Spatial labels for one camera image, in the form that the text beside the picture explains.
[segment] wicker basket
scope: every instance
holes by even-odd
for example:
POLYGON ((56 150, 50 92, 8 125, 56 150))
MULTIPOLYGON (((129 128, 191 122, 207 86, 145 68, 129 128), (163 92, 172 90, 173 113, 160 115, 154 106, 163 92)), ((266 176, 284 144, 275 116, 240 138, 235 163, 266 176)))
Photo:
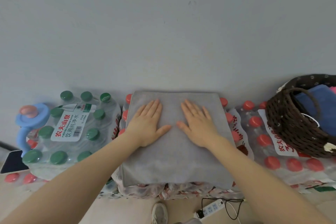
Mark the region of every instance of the wicker basket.
POLYGON ((336 76, 311 74, 292 79, 268 100, 266 116, 268 125, 296 150, 316 158, 331 158, 336 156, 336 150, 326 151, 325 145, 334 145, 336 149, 336 137, 328 135, 314 120, 302 115, 309 113, 294 97, 301 92, 307 94, 317 110, 313 118, 318 119, 320 107, 307 90, 319 84, 336 86, 336 76))

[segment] white shoe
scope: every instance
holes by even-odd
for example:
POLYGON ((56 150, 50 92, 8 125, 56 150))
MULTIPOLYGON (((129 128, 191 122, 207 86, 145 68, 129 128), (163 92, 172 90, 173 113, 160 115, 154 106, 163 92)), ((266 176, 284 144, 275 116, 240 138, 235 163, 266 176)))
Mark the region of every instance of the white shoe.
POLYGON ((168 212, 163 203, 156 203, 152 210, 152 223, 153 224, 167 224, 168 212))

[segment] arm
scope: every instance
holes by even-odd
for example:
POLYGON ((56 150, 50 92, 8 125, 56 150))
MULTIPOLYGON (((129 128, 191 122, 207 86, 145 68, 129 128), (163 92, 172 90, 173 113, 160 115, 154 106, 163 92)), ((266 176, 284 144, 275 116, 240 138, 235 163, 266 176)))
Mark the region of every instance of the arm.
POLYGON ((142 106, 124 134, 45 184, 1 224, 79 223, 117 167, 169 131, 169 125, 156 128, 161 111, 158 100, 142 106))
POLYGON ((207 148, 227 168, 264 223, 332 223, 299 193, 221 137, 205 107, 202 112, 188 100, 181 106, 189 126, 178 121, 179 128, 196 145, 207 148))

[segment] hand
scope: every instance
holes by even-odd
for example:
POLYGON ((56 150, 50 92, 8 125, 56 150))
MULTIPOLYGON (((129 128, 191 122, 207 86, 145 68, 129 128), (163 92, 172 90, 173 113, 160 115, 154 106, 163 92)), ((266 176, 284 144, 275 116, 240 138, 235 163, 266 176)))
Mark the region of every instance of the hand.
POLYGON ((202 107, 203 113, 196 104, 186 99, 184 103, 181 103, 181 107, 189 126, 182 121, 178 121, 176 124, 194 144, 208 148, 212 140, 220 137, 204 106, 202 107))
POLYGON ((142 147, 152 144, 171 129, 171 125, 156 128, 161 112, 162 104, 158 99, 143 105, 129 122, 125 134, 136 138, 142 147))

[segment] gray towel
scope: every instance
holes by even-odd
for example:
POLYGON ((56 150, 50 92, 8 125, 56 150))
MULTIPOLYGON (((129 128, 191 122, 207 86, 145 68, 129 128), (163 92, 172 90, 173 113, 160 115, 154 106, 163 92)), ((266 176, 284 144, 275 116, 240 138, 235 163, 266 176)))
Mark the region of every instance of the gray towel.
POLYGON ((189 99, 208 109, 218 132, 234 145, 218 94, 136 91, 132 95, 126 127, 139 107, 155 99, 159 99, 163 105, 157 127, 170 124, 172 128, 153 144, 139 148, 121 165, 124 186, 209 182, 222 189, 231 188, 233 178, 229 172, 207 149, 193 144, 176 126, 178 120, 186 122, 181 103, 189 99))

